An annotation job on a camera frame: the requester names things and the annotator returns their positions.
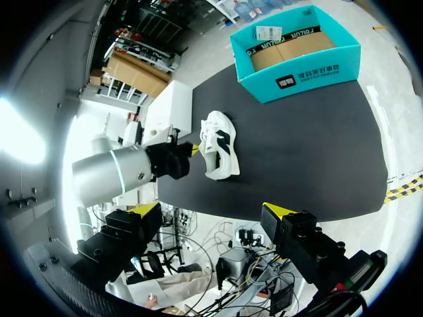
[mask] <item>white label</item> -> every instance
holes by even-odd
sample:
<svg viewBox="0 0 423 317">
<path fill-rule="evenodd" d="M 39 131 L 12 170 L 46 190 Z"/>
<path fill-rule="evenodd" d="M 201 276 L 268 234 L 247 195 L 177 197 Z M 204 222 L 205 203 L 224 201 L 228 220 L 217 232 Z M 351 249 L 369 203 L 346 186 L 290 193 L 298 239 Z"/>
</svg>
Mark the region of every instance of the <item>white label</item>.
<svg viewBox="0 0 423 317">
<path fill-rule="evenodd" d="M 282 28 L 280 26 L 256 26 L 258 41 L 280 41 Z"/>
</svg>

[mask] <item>floor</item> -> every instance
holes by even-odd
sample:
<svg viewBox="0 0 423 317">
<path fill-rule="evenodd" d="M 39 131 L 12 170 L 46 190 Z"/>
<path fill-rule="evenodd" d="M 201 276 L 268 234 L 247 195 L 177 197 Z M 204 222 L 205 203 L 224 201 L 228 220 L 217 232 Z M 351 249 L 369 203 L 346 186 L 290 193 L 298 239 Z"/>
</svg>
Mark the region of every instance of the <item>floor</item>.
<svg viewBox="0 0 423 317">
<path fill-rule="evenodd" d="M 374 31 L 372 27 L 380 23 L 347 1 L 299 1 L 287 9 L 311 3 L 333 16 L 362 45 L 358 82 L 380 128 L 389 173 L 388 188 L 397 188 L 411 181 L 423 170 L 423 127 L 420 124 L 423 111 L 420 98 L 412 89 L 410 73 L 395 49 L 395 41 L 386 31 Z M 203 36 L 191 38 L 189 49 L 184 53 L 182 64 L 174 72 L 173 79 L 196 87 L 231 65 L 233 55 L 229 35 L 237 30 L 236 26 L 216 26 Z M 153 187 L 142 190 L 141 196 L 145 202 L 154 198 Z M 346 243 L 347 256 L 358 250 L 371 253 L 378 249 L 388 254 L 385 271 L 375 285 L 363 293 L 367 302 L 373 301 L 393 274 L 403 268 L 415 247 L 413 238 L 415 232 L 420 230 L 422 192 L 385 204 L 376 213 L 321 224 L 324 233 Z M 228 239 L 227 234 L 232 235 L 232 227 L 230 224 L 223 227 L 223 223 L 232 223 L 234 219 L 203 214 L 197 214 L 197 217 L 198 228 L 191 239 L 200 243 L 210 253 L 212 261 L 216 262 L 225 248 L 216 244 L 216 240 L 210 240 L 210 237 L 215 235 L 221 240 Z M 202 264 L 207 264 L 207 257 L 202 251 L 185 253 L 187 261 L 199 257 Z M 314 286 L 306 286 L 299 297 L 300 309 L 307 305 L 314 292 Z M 195 302 L 197 298 L 193 297 L 189 302 Z M 212 299 L 210 295 L 204 302 Z"/>
</svg>

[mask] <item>metal shelving rack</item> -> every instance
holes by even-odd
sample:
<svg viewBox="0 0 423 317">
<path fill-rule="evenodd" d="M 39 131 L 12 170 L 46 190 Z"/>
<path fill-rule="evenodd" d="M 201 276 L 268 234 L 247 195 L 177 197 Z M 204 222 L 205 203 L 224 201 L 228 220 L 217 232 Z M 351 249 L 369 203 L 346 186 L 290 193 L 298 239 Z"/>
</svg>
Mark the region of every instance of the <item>metal shelving rack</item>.
<svg viewBox="0 0 423 317">
<path fill-rule="evenodd" d="M 209 4 L 213 5 L 221 14 L 227 17 L 233 24 L 236 24 L 235 20 L 238 14 L 233 10 L 233 0 L 206 0 Z"/>
</svg>

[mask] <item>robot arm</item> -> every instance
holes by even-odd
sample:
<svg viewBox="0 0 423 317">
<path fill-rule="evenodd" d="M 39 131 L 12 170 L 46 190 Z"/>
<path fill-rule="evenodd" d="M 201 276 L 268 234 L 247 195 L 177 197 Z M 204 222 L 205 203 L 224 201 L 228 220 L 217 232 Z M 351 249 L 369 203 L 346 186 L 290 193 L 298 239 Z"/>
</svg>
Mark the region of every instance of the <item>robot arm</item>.
<svg viewBox="0 0 423 317">
<path fill-rule="evenodd" d="M 168 143 L 146 148 L 132 145 L 73 163 L 74 183 L 83 205 L 103 203 L 164 175 L 186 176 L 192 144 L 178 145 L 177 136 L 170 138 Z"/>
</svg>

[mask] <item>shoe lace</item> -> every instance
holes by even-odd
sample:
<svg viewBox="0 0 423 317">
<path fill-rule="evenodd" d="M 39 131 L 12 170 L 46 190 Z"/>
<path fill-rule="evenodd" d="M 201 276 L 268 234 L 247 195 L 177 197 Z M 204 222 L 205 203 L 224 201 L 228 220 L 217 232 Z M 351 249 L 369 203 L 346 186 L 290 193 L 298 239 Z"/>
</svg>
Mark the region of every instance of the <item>shoe lace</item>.
<svg viewBox="0 0 423 317">
<path fill-rule="evenodd" d="M 201 121 L 200 138 L 205 139 L 210 132 L 216 132 L 219 125 L 214 121 Z"/>
</svg>

